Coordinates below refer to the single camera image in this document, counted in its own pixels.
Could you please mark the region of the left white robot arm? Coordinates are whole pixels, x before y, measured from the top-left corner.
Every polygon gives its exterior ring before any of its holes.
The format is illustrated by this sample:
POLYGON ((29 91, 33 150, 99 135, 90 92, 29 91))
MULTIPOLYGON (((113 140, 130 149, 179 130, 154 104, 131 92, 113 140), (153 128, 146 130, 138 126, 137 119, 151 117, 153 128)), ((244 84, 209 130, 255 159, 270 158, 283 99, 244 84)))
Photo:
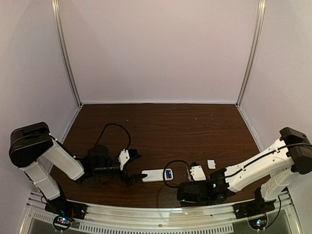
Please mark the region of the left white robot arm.
POLYGON ((62 196, 61 186, 52 178, 48 165, 57 167, 79 185, 102 176, 118 175, 127 185, 147 177, 147 174, 128 175, 128 164, 141 158, 136 149, 126 147, 113 159, 108 148, 96 141, 85 157, 77 158, 51 135, 45 122, 13 130, 10 135, 9 158, 48 200, 62 196))

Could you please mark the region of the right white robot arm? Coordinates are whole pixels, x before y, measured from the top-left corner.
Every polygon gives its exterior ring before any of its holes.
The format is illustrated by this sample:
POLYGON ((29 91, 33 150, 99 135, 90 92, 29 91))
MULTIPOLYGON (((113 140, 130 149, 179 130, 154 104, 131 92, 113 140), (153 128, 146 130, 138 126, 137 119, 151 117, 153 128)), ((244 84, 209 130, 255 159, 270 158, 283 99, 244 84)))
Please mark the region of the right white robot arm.
POLYGON ((277 199, 297 175, 312 171, 312 145, 303 132, 290 127, 266 150, 236 165, 210 174, 208 180, 179 184, 177 200, 215 205, 223 203, 249 184, 268 175, 271 178, 255 192, 255 198, 268 203, 277 199))

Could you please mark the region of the white remote control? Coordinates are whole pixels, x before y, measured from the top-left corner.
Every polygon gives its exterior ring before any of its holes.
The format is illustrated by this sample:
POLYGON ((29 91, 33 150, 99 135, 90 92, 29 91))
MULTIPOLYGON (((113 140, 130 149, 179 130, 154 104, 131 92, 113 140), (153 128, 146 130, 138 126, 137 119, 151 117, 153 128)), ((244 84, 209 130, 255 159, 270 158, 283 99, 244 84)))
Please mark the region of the white remote control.
MULTIPOLYGON (((146 174, 146 177, 142 180, 142 182, 162 182, 163 181, 163 169, 155 169, 155 170, 143 170, 142 174, 146 174)), ((172 169, 165 170, 165 180, 171 181, 174 179, 172 169)))

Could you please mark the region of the white battery cover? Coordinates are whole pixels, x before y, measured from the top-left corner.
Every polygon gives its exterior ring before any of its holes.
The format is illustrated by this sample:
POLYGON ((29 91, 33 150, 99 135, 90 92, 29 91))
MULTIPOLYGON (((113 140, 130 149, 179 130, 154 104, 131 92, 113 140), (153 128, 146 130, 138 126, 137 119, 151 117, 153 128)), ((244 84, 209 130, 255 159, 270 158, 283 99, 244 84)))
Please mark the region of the white battery cover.
POLYGON ((209 169, 212 169, 212 170, 216 169, 216 163, 213 159, 207 160, 207 166, 209 169))

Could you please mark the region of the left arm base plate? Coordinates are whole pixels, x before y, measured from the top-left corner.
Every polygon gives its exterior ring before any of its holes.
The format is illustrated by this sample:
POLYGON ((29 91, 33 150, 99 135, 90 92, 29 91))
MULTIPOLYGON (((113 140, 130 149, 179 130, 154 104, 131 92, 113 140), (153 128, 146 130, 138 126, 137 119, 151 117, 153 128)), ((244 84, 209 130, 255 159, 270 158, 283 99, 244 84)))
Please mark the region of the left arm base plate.
POLYGON ((88 206, 83 203, 67 201, 65 207, 53 205, 50 201, 45 205, 45 211, 71 219, 84 220, 88 206))

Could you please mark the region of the clear handle screwdriver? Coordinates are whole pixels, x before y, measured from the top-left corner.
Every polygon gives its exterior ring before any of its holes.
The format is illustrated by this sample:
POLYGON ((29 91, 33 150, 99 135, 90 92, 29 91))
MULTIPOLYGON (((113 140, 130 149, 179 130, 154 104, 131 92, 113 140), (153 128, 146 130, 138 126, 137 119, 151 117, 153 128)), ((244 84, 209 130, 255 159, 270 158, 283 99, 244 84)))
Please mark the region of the clear handle screwdriver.
POLYGON ((192 181, 193 178, 192 178, 192 175, 191 175, 191 173, 190 173, 190 167, 189 167, 189 165, 186 165, 186 172, 187 172, 188 181, 192 181))

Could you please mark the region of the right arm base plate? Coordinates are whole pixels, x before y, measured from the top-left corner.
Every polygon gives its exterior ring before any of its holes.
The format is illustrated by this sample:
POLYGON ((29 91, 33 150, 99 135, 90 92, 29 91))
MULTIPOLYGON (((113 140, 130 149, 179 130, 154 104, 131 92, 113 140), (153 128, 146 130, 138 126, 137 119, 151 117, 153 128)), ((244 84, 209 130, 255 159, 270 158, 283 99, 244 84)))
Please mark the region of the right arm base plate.
POLYGON ((255 200, 236 203, 233 205, 236 219, 264 214, 275 209, 273 202, 257 202, 255 200))

